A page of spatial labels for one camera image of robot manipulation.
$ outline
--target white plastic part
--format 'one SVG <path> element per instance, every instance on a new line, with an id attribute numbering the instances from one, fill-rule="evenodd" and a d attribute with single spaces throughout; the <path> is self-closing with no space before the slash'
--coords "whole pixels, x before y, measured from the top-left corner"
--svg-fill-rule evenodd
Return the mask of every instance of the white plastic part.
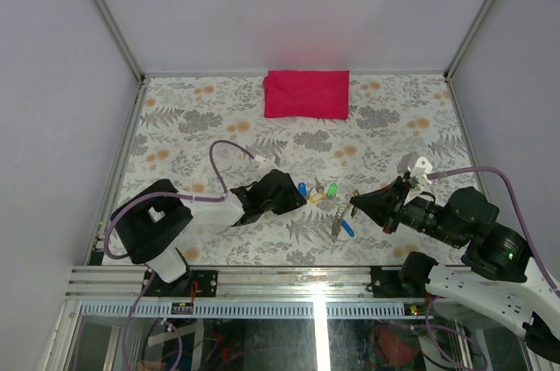
<path id="1" fill-rule="evenodd" d="M 531 319 L 533 299 L 504 292 L 508 285 L 503 282 L 484 285 L 441 264 L 431 269 L 428 278 L 430 283 L 426 284 L 426 290 L 430 294 L 456 301 L 500 323 L 517 336 L 525 336 L 523 323 Z"/>
<path id="2" fill-rule="evenodd" d="M 274 162 L 274 158 L 265 158 L 255 155 L 254 161 L 257 162 L 260 177 L 265 176 L 274 169 L 280 170 L 280 167 Z"/>
<path id="3" fill-rule="evenodd" d="M 216 197 L 216 195 L 197 196 Z M 234 225 L 244 214 L 242 203 L 237 196 L 231 193 L 222 202 L 200 202 L 185 199 L 181 201 L 191 210 L 192 220 L 179 235 L 195 232 L 201 225 L 215 224 L 221 227 L 229 227 Z M 161 255 L 146 263 L 168 284 L 186 273 L 185 261 L 175 248 L 175 242 L 179 235 Z"/>
<path id="4" fill-rule="evenodd" d="M 168 284 L 186 273 L 186 265 L 181 254 L 171 244 L 164 252 L 146 263 Z"/>
<path id="5" fill-rule="evenodd" d="M 209 224 L 229 227 L 234 225 L 245 213 L 242 203 L 232 193 L 222 202 L 200 202 L 184 199 L 181 201 L 191 210 L 192 215 L 192 220 L 185 230 Z"/>
<path id="6" fill-rule="evenodd" d="M 527 281 L 524 283 L 504 284 L 520 298 L 526 299 L 554 337 L 560 340 L 560 298 L 544 279 L 533 257 L 528 260 L 525 276 Z M 552 279 L 558 286 L 558 281 L 554 277 Z"/>
<path id="7" fill-rule="evenodd" d="M 398 173 L 404 174 L 409 172 L 410 178 L 416 181 L 416 185 L 410 189 L 409 194 L 404 201 L 405 205 L 424 192 L 426 187 L 431 185 L 431 181 L 428 180 L 428 174 L 431 173 L 432 169 L 433 166 L 430 161 L 428 161 L 428 158 L 420 157 L 415 152 L 402 157 L 399 165 L 397 166 Z"/>

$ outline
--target black plastic part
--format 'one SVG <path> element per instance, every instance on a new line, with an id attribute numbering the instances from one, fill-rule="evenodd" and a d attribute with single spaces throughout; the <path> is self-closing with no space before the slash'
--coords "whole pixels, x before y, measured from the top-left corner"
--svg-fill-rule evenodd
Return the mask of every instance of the black plastic part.
<path id="1" fill-rule="evenodd" d="M 523 324 L 525 343 L 535 354 L 545 360 L 560 364 L 560 340 L 556 339 L 543 319 L 533 313 L 533 324 Z"/>
<path id="2" fill-rule="evenodd" d="M 169 179 L 161 179 L 119 207 L 111 220 L 131 201 L 155 192 L 177 193 Z M 164 217 L 154 221 L 150 215 L 153 208 Z M 191 210 L 176 198 L 148 199 L 128 211 L 116 224 L 115 231 L 134 264 L 144 264 L 159 256 L 191 221 Z"/>
<path id="3" fill-rule="evenodd" d="M 523 283 L 531 257 L 527 242 L 513 229 L 493 224 L 486 238 L 474 236 L 461 260 L 474 273 L 493 280 Z"/>
<path id="4" fill-rule="evenodd" d="M 409 253 L 404 264 L 399 270 L 399 279 L 402 287 L 416 296 L 426 296 L 426 284 L 430 282 L 428 275 L 431 268 L 438 262 L 424 253 L 413 251 Z"/>
<path id="5" fill-rule="evenodd" d="M 103 257 L 105 257 L 103 251 L 92 251 L 87 266 L 101 266 L 103 264 Z"/>
<path id="6" fill-rule="evenodd" d="M 402 223 L 421 234 L 460 249 L 468 244 L 463 263 L 490 280 L 525 282 L 525 268 L 532 256 L 527 242 L 514 230 L 496 222 L 500 209 L 474 187 L 458 189 L 445 206 L 414 198 L 404 205 L 410 191 L 405 175 L 390 186 L 350 199 L 374 222 L 391 234 Z"/>
<path id="7" fill-rule="evenodd" d="M 367 290 L 373 292 L 374 298 L 418 298 L 420 293 L 410 294 L 403 288 L 398 269 L 386 269 L 383 266 L 370 266 L 371 284 Z"/>
<path id="8" fill-rule="evenodd" d="M 149 279 L 150 274 L 150 272 L 146 271 L 144 279 Z M 172 283 L 166 283 L 156 275 L 145 296 L 187 299 L 191 297 L 191 288 L 194 282 L 198 284 L 196 298 L 216 297 L 216 291 L 218 290 L 217 270 L 189 270 L 188 273 Z"/>
<path id="9" fill-rule="evenodd" d="M 239 198 L 245 211 L 234 227 L 252 224 L 268 211 L 276 215 L 286 214 L 307 203 L 290 174 L 276 169 L 258 182 L 231 189 L 231 193 Z"/>
<path id="10" fill-rule="evenodd" d="M 393 234 L 400 223 L 410 188 L 407 178 L 399 177 L 380 190 L 352 197 L 350 203 L 383 228 L 385 234 Z"/>

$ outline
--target red object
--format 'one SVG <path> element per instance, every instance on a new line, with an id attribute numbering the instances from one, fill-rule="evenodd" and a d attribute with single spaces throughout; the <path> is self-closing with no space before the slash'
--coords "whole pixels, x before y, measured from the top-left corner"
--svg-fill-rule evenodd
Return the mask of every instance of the red object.
<path id="1" fill-rule="evenodd" d="M 398 339 L 386 325 L 378 326 L 377 333 L 379 346 L 390 367 L 408 365 L 420 352 L 420 349 L 408 346 Z"/>
<path id="2" fill-rule="evenodd" d="M 270 71 L 263 85 L 265 117 L 348 118 L 348 71 Z"/>

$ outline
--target red cloth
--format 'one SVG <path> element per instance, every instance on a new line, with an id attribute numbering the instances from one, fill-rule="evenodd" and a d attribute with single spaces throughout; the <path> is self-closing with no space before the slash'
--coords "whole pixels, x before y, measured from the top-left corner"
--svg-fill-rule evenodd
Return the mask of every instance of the red cloth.
<path id="1" fill-rule="evenodd" d="M 265 117 L 348 118 L 348 71 L 270 71 L 263 85 Z"/>

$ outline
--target black mount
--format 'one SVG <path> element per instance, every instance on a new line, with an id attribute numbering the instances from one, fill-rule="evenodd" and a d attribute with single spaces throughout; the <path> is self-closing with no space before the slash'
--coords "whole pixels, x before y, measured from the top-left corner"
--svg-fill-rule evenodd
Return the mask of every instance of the black mount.
<path id="1" fill-rule="evenodd" d="M 424 253 L 412 252 L 400 269 L 371 266 L 367 290 L 373 292 L 374 298 L 424 298 L 428 275 L 437 264 Z"/>
<path id="2" fill-rule="evenodd" d="M 268 211 L 276 215 L 286 214 L 307 203 L 299 194 L 290 174 L 276 169 L 258 182 L 231 189 L 231 193 L 239 198 L 245 211 L 234 227 L 252 224 Z"/>
<path id="3" fill-rule="evenodd" d="M 151 273 L 146 270 L 144 280 L 149 279 L 150 275 Z M 218 290 L 218 270 L 189 270 L 172 283 L 162 281 L 156 274 L 145 296 L 188 299 L 191 297 L 192 284 L 195 282 L 198 285 L 196 298 L 215 298 Z"/>

